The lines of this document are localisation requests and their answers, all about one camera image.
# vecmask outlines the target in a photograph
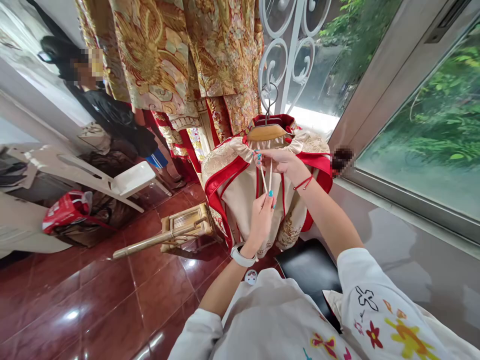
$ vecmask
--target window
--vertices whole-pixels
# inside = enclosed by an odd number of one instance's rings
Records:
[[[355,162],[352,180],[480,242],[480,21]]]
[[[286,108],[303,127],[331,134],[347,107],[357,85],[369,66],[374,53],[394,18],[402,0],[319,0],[315,9],[306,11],[306,24],[316,27],[327,11],[321,29],[312,37],[314,60],[308,81],[302,84],[292,78],[287,87]],[[266,1],[268,23],[274,31],[282,24],[289,9],[280,11],[274,0]],[[308,68],[306,58],[311,49],[304,43],[299,49],[293,72],[297,76]],[[285,61],[281,46],[268,55],[267,64]],[[281,66],[272,74],[278,78]]]

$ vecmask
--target red shopping bag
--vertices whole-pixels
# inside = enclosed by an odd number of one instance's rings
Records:
[[[63,195],[53,206],[48,209],[42,222],[45,234],[51,234],[56,227],[64,227],[80,223],[86,219],[104,228],[117,230],[104,222],[90,216],[92,210],[92,192],[72,190]]]

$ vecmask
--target wooden stool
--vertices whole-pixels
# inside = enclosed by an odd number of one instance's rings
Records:
[[[211,236],[213,241],[196,248],[194,251],[182,249],[182,245],[197,240],[204,235]],[[123,258],[161,244],[160,251],[162,253],[191,259],[201,249],[217,242],[222,244],[224,241],[216,233],[212,215],[208,206],[203,202],[187,210],[164,217],[161,219],[161,233],[115,251],[113,258]]]

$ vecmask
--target black cross drawing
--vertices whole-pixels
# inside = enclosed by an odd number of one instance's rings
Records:
[[[374,297],[374,293],[371,291],[371,290],[365,290],[363,291],[360,287],[358,286],[355,286],[355,290],[356,292],[359,294],[359,297],[358,297],[358,303],[361,305],[361,306],[365,306],[365,304],[368,304],[368,306],[370,306],[370,308],[374,311],[378,311],[379,310],[379,307],[377,306],[376,303],[374,303],[374,301],[372,300],[373,297]]]

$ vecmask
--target wooden hanger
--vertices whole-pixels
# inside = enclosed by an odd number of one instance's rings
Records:
[[[274,83],[271,83],[270,85],[273,85],[276,88],[276,96],[278,97],[278,88]],[[280,138],[285,135],[292,135],[284,130],[283,127],[281,127],[278,124],[269,124],[270,120],[270,107],[275,104],[277,101],[277,98],[273,102],[270,101],[270,92],[267,91],[268,95],[268,108],[266,109],[266,115],[265,115],[265,125],[259,125],[255,126],[250,130],[250,132],[247,134],[246,139],[249,142],[255,141],[255,142],[262,142],[262,141],[268,141],[268,140],[273,140],[276,138]],[[280,120],[278,117],[272,118],[272,120]]]
[[[249,142],[262,142],[280,138],[288,133],[277,124],[255,126],[247,134],[246,139]]]

